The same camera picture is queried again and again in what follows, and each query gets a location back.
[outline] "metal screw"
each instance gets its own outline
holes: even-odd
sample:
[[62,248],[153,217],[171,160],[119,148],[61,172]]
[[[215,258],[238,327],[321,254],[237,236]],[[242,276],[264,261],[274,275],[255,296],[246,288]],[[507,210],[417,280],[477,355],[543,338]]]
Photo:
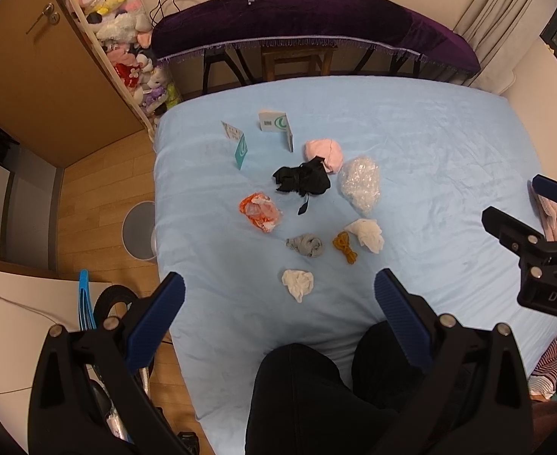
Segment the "metal screw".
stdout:
[[106,330],[114,330],[117,326],[119,326],[119,319],[117,317],[108,317],[104,320],[104,328]]
[[506,323],[498,323],[498,332],[502,336],[508,337],[512,333],[512,329]]
[[52,327],[49,329],[49,335],[51,337],[59,337],[62,329],[63,329],[62,325],[52,325]]
[[455,319],[455,316],[449,315],[449,313],[445,313],[445,314],[441,315],[440,317],[438,317],[438,321],[440,322],[440,324],[442,326],[447,327],[447,328],[453,328],[453,327],[455,327],[455,324],[457,323],[457,320]]
[[531,267],[531,270],[529,272],[531,273],[531,276],[535,277],[536,279],[539,279],[541,277],[540,267]]

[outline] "door handle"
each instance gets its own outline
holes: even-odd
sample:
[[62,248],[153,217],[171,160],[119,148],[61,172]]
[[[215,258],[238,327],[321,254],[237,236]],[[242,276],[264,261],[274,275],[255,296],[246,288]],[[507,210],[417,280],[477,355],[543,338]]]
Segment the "door handle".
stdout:
[[34,29],[35,25],[38,24],[38,22],[43,17],[47,17],[47,22],[49,22],[51,25],[56,25],[59,22],[59,13],[54,12],[53,10],[55,10],[55,6],[53,5],[53,3],[48,3],[47,5],[45,5],[43,11],[37,17],[37,20],[35,20],[30,28],[26,31],[26,36],[30,33],[30,31]]

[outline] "black pants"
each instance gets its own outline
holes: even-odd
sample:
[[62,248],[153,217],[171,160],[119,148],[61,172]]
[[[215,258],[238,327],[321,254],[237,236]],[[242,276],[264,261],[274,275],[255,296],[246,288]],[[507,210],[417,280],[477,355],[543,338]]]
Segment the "black pants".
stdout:
[[246,455],[365,455],[423,380],[387,322],[358,343],[352,391],[337,366],[308,346],[275,349],[255,378]]

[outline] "brown rope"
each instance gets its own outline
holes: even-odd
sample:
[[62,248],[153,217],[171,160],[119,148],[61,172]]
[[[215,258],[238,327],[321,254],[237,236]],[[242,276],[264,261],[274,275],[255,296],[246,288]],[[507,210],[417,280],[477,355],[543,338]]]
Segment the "brown rope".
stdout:
[[350,248],[350,236],[348,236],[346,231],[340,232],[340,234],[335,237],[333,240],[333,246],[346,255],[346,260],[350,265],[356,262],[356,257],[358,255],[352,251],[352,248]]

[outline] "trash can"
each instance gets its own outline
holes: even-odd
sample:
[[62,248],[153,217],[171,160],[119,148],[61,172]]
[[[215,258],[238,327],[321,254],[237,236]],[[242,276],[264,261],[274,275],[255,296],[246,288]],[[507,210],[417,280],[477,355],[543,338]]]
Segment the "trash can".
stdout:
[[138,260],[156,260],[156,233],[154,231],[154,202],[140,202],[123,221],[123,246]]

